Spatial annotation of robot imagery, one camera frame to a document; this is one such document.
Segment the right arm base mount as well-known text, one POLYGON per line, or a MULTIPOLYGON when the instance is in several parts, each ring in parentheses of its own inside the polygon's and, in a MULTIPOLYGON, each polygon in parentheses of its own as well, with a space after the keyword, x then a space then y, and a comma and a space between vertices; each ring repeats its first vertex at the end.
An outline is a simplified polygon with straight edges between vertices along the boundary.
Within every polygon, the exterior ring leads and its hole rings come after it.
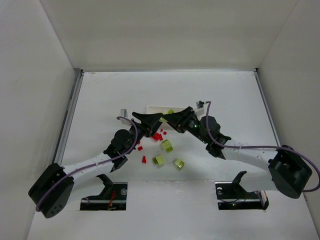
POLYGON ((241 171, 232 181, 216 181, 215 192, 219 210, 263 210, 269 207, 265 191, 247 192, 240 182, 246 171, 241 171))

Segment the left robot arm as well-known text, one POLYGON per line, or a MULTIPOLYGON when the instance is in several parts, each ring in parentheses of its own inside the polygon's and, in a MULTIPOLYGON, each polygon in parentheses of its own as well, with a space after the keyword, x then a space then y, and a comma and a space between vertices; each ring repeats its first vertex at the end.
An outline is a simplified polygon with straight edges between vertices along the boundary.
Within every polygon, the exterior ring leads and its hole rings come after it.
POLYGON ((107 149, 97 156, 67 166, 50 164, 28 191, 35 204, 36 212, 47 219, 57 215, 68 203, 73 190, 91 178, 112 173, 128 160, 127 156, 136 149, 138 142, 156 134, 161 126, 162 113, 141 114, 133 112, 133 119, 118 116, 118 120, 130 123, 130 129, 120 129, 107 149))

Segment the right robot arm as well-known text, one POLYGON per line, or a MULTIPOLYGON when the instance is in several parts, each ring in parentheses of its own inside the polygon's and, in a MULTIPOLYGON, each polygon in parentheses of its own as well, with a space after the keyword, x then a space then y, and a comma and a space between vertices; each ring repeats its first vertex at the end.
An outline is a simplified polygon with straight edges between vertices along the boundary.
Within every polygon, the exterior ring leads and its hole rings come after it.
POLYGON ((271 190, 298 199, 312 175, 301 154, 289 146, 250 146, 236 141, 220 132, 221 126, 213 116, 198 118, 191 107, 163 118, 178 133, 189 132, 206 144, 205 149, 213 157, 259 168, 253 173, 243 170, 233 180, 248 193, 271 190))

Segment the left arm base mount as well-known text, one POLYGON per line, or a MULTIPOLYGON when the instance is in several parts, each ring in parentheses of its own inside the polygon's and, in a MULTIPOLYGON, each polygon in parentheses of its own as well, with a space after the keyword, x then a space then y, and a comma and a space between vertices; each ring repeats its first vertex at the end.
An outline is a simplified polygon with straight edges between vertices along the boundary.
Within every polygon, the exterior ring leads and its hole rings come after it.
POLYGON ((81 199, 80 211, 125 211, 127 208, 127 182, 112 182, 105 174, 98 175, 96 180, 103 184, 97 194, 81 199))

